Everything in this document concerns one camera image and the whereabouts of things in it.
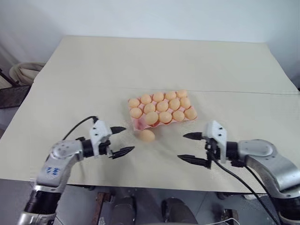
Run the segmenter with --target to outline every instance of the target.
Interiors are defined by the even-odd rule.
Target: egg tray
[[[159,120],[157,120],[157,122],[156,122],[155,124],[153,124],[153,125],[147,125],[146,122],[145,122],[146,114],[144,113],[144,107],[145,107],[145,104],[141,103],[141,97],[137,97],[137,99],[140,101],[140,104],[139,104],[139,106],[138,106],[137,108],[140,108],[140,109],[142,110],[142,115],[141,115],[141,117],[138,118],[138,119],[133,118],[133,117],[130,117],[130,118],[131,118],[131,121],[132,121],[132,123],[133,123],[134,130],[142,131],[142,130],[147,129],[147,128],[155,128],[155,127],[160,126],[160,125],[169,125],[170,123],[180,123],[180,122],[178,122],[178,121],[176,121],[176,120],[174,120],[174,119],[172,118],[172,120],[171,120],[170,122],[168,122],[168,123],[162,123],[162,122],[160,122]],[[164,98],[163,101],[166,101],[166,102],[169,104],[169,101],[170,101],[170,100]],[[156,101],[153,100],[151,103],[152,103],[152,104],[155,106],[155,108],[156,108],[156,105],[157,105],[158,102],[156,102]],[[184,112],[184,111],[187,110],[187,109],[185,109],[185,108],[183,108],[182,106],[180,106],[178,110]],[[173,110],[173,109],[168,108],[166,111],[172,114],[172,113],[173,113],[174,111],[176,111],[176,110]],[[189,120],[189,119],[186,118],[186,117],[183,119],[183,121],[187,121],[187,120],[188,120],[188,121],[193,121],[193,120]]]

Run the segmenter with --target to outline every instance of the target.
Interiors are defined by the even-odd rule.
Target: egg
[[[148,114],[150,112],[154,112],[155,111],[155,105],[153,105],[152,103],[148,103],[147,105],[145,105],[144,107],[144,113]]]
[[[158,114],[156,112],[150,112],[145,117],[145,123],[147,125],[155,124],[158,121]]]
[[[130,116],[133,117],[133,118],[138,119],[138,118],[141,117],[141,115],[142,115],[142,111],[141,111],[140,108],[132,108],[130,110]]]
[[[166,101],[159,102],[156,105],[156,109],[160,112],[167,111],[168,107],[169,105]]]
[[[159,113],[159,121],[162,123],[168,123],[172,120],[172,115],[169,112],[161,112]]]
[[[180,99],[180,106],[185,109],[188,109],[191,106],[189,98],[183,97],[182,99]]]
[[[155,140],[155,135],[150,130],[143,130],[139,133],[139,139],[143,142],[152,142]]]
[[[187,90],[179,90],[179,91],[177,91],[177,97],[179,97],[179,98],[184,98],[187,95],[188,95],[187,94]]]
[[[177,111],[173,112],[172,117],[174,120],[181,122],[184,120],[185,115],[182,111],[177,110]]]
[[[153,95],[153,101],[160,102],[164,100],[164,94],[162,92],[156,92]]]
[[[137,98],[132,98],[128,101],[128,106],[130,108],[135,108],[140,105],[140,101]]]
[[[169,91],[168,93],[166,93],[165,98],[168,100],[172,100],[172,99],[176,98],[176,92]]]
[[[150,103],[151,101],[152,101],[152,100],[151,100],[150,95],[147,95],[147,94],[142,95],[142,97],[141,97],[141,102],[142,102],[143,104],[148,104],[148,103]]]
[[[197,117],[197,112],[193,108],[187,109],[186,111],[184,111],[184,114],[189,120],[193,120]]]
[[[174,111],[178,110],[180,107],[180,101],[179,99],[175,98],[175,99],[172,99],[170,102],[169,102],[169,108],[170,109],[173,109]]]

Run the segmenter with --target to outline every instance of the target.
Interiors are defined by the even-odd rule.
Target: white wall
[[[300,88],[300,34],[298,36],[298,71],[291,78],[292,82],[296,85],[296,87]]]
[[[0,45],[47,61],[63,35],[266,42],[299,74],[299,0],[1,0]]]

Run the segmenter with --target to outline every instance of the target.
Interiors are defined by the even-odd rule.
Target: cable
[[[235,218],[229,218],[229,219],[226,219],[226,220],[222,220],[220,222],[216,222],[216,223],[212,223],[212,224],[206,224],[206,225],[220,224],[220,223],[224,223],[228,220],[234,220],[238,225],[240,225],[240,223]]]
[[[257,177],[257,175],[248,167],[248,166],[244,166],[251,174],[252,176],[254,176],[254,178],[257,180],[257,182],[262,186],[262,188],[264,189],[264,191],[267,193],[267,195],[269,196],[269,198],[272,201],[271,195],[268,192],[267,188],[265,187],[265,185],[261,182],[261,180]]]
[[[212,161],[215,162],[215,164],[217,164],[217,166],[219,166],[222,170],[224,170],[225,172],[229,173],[230,175],[232,175],[233,177],[235,177],[239,182],[241,182],[246,188],[249,189],[249,191],[251,191],[251,193],[257,198],[257,200],[259,201],[259,203],[263,206],[263,208],[266,210],[266,212],[268,213],[268,215],[274,220],[274,222],[277,225],[280,225],[280,223],[275,219],[275,217],[272,215],[272,213],[269,211],[269,209],[267,208],[267,206],[262,202],[262,200],[259,198],[259,196],[257,195],[257,193],[242,179],[240,178],[238,175],[234,174],[233,172],[231,172],[230,170],[228,170],[227,168],[225,168],[224,166],[222,166],[214,157],[214,155],[211,152],[208,152]]]
[[[82,123],[84,123],[85,121],[89,120],[89,119],[93,119],[94,123],[96,123],[96,121],[98,120],[97,116],[89,116],[85,119],[83,119],[82,121],[80,121],[79,123],[77,123],[67,134],[66,136],[62,139],[62,140],[65,140],[69,135],[70,133],[72,133],[79,125],[81,125]]]
[[[245,165],[244,167],[252,174],[252,176],[254,176],[254,178],[257,180],[257,182],[262,186],[262,188],[264,189],[264,191],[267,193],[269,199],[271,200],[271,202],[272,202],[274,208],[276,209],[276,207],[275,207],[275,202],[274,202],[274,200],[273,200],[273,198],[272,198],[270,192],[269,192],[269,191],[267,190],[267,188],[265,187],[265,185],[261,182],[261,180],[257,177],[257,175],[256,175],[256,174],[255,174],[255,173],[254,173],[247,165]]]

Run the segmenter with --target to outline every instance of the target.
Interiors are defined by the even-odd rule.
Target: white table surface
[[[198,120],[153,129],[153,143],[135,138],[127,99],[177,89],[188,90]],[[112,136],[113,149],[136,148],[116,160],[78,163],[72,184],[247,192],[215,165],[208,170],[177,158],[205,156],[204,142],[182,135],[203,131],[208,120],[224,125],[230,141],[274,143],[300,167],[300,97],[264,44],[65,37],[0,140],[0,178],[34,179],[50,147],[89,115],[127,127]],[[70,138],[87,137],[90,125]],[[247,171],[231,169],[263,191]]]

